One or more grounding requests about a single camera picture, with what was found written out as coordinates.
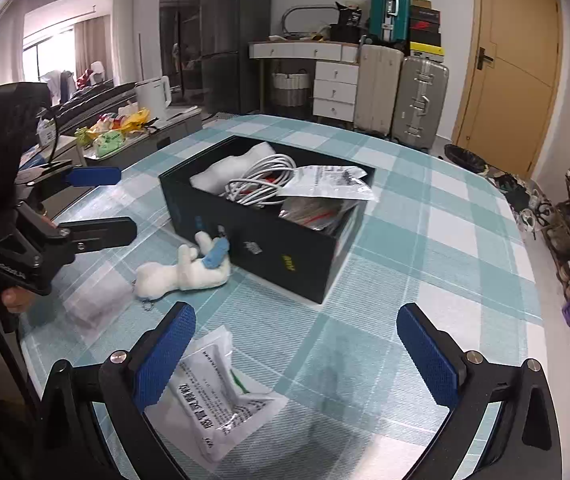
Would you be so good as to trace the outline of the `teal checked tablecloth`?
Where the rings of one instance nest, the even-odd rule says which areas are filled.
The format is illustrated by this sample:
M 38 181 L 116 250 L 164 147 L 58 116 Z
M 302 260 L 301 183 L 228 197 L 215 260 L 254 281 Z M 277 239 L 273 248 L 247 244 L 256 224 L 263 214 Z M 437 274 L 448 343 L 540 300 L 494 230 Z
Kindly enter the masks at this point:
M 159 177 L 233 134 L 307 148 L 375 171 L 377 202 L 321 304 L 240 269 L 218 289 L 188 292 L 197 332 L 223 325 L 233 364 L 288 399 L 271 422 L 194 479 L 399 479 L 446 416 L 396 332 L 396 312 L 414 302 L 465 350 L 493 363 L 546 357 L 530 259 L 506 199 L 482 177 L 449 162 L 349 130 L 270 116 L 216 122 L 125 170 L 116 186 L 85 195 L 68 221 L 127 216 L 128 247 L 79 256 L 50 296 L 21 320 L 20 347 L 37 389 L 53 364 L 102 362 L 132 347 L 173 306 L 132 302 L 102 330 L 81 330 L 64 307 L 81 285 L 114 269 L 133 284 L 147 261 L 174 263 L 174 234 Z

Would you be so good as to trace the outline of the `grey low cabinet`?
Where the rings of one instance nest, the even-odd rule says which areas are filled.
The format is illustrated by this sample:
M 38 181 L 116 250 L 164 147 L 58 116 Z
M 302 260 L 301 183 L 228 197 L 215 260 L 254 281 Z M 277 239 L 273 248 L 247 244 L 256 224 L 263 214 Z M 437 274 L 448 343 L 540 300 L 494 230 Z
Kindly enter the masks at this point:
M 170 106 L 166 119 L 154 119 L 148 128 L 133 133 L 117 150 L 99 157 L 96 148 L 82 148 L 74 136 L 61 136 L 55 159 L 70 158 L 85 166 L 118 166 L 124 169 L 142 158 L 181 140 L 202 127 L 199 106 Z

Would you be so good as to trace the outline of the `stack of shoe boxes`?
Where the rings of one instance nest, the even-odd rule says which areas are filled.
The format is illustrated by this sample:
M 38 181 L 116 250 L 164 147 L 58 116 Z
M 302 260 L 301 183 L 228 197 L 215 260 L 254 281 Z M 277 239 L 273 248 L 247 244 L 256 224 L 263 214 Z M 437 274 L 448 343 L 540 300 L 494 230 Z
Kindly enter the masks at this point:
M 410 6 L 410 55 L 444 63 L 444 47 L 441 36 L 441 12 L 428 0 L 412 0 Z

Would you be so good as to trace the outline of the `white foil sachet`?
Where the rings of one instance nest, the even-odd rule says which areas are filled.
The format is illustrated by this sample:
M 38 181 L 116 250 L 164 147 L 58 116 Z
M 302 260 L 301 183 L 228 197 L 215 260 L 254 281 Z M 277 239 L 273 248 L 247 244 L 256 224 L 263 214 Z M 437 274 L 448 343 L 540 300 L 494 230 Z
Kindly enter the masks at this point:
M 358 166 L 303 166 L 282 185 L 278 196 L 364 200 L 376 202 L 377 196 L 364 181 L 367 172 Z

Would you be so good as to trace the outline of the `black storage box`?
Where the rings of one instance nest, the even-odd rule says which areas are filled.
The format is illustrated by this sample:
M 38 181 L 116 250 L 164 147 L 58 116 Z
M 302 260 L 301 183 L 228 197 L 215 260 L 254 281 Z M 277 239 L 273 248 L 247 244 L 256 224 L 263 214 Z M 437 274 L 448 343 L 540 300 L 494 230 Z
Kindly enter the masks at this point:
M 280 218 L 276 206 L 236 205 L 189 182 L 215 162 L 242 156 L 258 144 L 255 138 L 230 136 L 160 174 L 172 226 L 191 242 L 199 231 L 225 234 L 235 266 L 320 304 L 362 226 L 366 205 L 353 207 L 325 234 Z

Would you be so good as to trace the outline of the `clear plastic bag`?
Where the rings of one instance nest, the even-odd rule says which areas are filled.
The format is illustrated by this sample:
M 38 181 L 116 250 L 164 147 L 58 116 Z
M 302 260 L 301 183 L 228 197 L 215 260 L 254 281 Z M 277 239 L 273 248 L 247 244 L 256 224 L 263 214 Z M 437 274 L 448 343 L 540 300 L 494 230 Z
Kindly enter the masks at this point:
M 81 330 L 102 330 L 133 300 L 133 285 L 111 269 L 91 278 L 64 300 L 64 307 Z

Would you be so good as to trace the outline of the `woven laundry basket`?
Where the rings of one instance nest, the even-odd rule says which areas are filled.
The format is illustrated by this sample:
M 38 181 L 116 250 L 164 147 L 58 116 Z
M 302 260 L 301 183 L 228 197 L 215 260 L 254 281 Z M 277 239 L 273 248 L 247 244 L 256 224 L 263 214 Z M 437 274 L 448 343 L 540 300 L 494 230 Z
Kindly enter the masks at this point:
M 310 75 L 299 73 L 272 73 L 272 102 L 281 107 L 300 107 L 308 102 Z

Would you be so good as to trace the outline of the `black bag on desk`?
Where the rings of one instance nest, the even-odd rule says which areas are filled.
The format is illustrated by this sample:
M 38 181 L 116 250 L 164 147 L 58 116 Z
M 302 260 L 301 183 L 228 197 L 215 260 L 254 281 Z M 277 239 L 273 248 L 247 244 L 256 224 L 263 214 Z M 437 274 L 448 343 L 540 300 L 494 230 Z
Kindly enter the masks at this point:
M 357 4 L 335 2 L 338 21 L 329 26 L 329 39 L 343 44 L 357 44 L 362 36 L 362 9 Z

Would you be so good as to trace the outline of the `silver aluminium suitcase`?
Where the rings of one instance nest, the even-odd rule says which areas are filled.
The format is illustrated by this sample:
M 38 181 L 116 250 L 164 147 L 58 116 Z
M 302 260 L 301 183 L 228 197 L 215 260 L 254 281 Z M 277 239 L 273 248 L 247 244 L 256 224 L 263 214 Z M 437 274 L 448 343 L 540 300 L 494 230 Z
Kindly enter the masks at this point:
M 442 115 L 449 69 L 426 58 L 409 56 L 403 61 L 391 137 L 409 148 L 429 152 Z

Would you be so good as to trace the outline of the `teal hard suitcase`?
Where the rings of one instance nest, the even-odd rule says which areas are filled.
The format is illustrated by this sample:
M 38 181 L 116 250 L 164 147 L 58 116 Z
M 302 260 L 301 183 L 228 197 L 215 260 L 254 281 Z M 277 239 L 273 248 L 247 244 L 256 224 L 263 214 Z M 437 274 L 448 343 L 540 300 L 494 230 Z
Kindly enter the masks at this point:
M 412 0 L 370 0 L 370 34 L 386 44 L 406 41 Z

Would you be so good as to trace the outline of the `yellow wooden door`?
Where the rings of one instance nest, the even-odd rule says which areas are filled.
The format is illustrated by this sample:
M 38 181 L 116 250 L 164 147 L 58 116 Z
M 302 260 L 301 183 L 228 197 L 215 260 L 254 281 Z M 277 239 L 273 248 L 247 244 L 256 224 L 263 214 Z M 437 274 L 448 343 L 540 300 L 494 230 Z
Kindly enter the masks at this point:
M 474 0 L 453 140 L 528 178 L 539 160 L 562 68 L 560 0 Z

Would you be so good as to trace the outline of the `white drawer desk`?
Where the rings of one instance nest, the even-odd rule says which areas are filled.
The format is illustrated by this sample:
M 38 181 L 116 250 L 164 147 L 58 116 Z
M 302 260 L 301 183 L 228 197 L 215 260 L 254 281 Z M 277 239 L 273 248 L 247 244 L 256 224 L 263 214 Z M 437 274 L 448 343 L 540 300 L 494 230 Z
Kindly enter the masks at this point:
M 273 40 L 250 44 L 249 57 L 260 62 L 260 110 L 264 109 L 266 61 L 312 62 L 309 83 L 312 115 L 353 124 L 358 90 L 356 44 L 313 40 Z

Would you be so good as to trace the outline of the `black round bin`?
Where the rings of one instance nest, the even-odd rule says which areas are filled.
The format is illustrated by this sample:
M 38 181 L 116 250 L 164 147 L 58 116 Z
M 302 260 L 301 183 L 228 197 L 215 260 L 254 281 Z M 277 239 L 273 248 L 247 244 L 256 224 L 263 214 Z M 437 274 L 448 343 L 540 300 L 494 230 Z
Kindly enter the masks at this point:
M 486 161 L 479 155 L 466 150 L 466 148 L 461 148 L 455 144 L 445 144 L 443 151 L 450 162 L 473 174 L 486 174 L 488 171 Z

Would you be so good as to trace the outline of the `white foam piece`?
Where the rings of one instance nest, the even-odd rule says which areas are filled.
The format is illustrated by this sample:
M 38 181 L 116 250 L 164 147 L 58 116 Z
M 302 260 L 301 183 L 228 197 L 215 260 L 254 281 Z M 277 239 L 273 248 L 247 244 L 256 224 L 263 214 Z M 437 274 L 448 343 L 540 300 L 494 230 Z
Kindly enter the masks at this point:
M 262 142 L 250 148 L 245 154 L 230 155 L 218 160 L 206 170 L 190 177 L 189 182 L 197 190 L 220 195 L 230 180 L 241 178 L 261 159 L 275 154 L 276 151 L 270 144 Z

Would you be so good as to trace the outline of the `dark grey refrigerator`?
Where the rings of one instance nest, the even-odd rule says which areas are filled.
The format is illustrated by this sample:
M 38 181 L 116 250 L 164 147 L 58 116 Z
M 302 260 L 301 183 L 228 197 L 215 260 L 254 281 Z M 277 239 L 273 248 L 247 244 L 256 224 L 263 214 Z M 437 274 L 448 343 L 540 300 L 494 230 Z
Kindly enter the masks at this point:
M 259 69 L 250 44 L 268 39 L 272 0 L 200 0 L 201 75 L 210 113 L 259 108 Z

